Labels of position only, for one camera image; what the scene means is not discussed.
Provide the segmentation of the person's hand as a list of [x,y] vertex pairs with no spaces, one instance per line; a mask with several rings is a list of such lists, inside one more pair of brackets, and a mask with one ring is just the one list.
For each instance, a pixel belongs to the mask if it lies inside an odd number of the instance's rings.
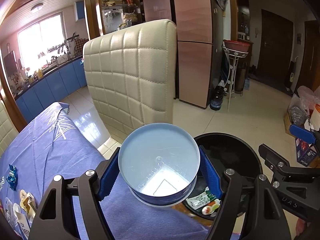
[[300,236],[308,227],[308,223],[302,219],[297,220],[296,224],[296,236]]

